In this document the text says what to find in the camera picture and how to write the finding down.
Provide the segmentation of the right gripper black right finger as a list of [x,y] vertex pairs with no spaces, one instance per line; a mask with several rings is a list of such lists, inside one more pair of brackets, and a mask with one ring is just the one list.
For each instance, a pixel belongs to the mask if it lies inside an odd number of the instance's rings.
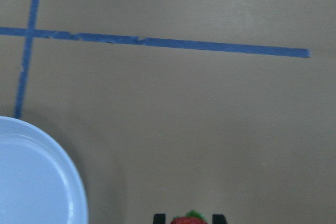
[[212,224],[228,224],[223,214],[212,214]]

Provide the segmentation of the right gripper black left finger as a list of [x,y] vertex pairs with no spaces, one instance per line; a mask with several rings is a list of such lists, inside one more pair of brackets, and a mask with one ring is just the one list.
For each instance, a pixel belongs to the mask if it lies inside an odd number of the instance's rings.
[[166,214],[154,214],[153,224],[166,224]]

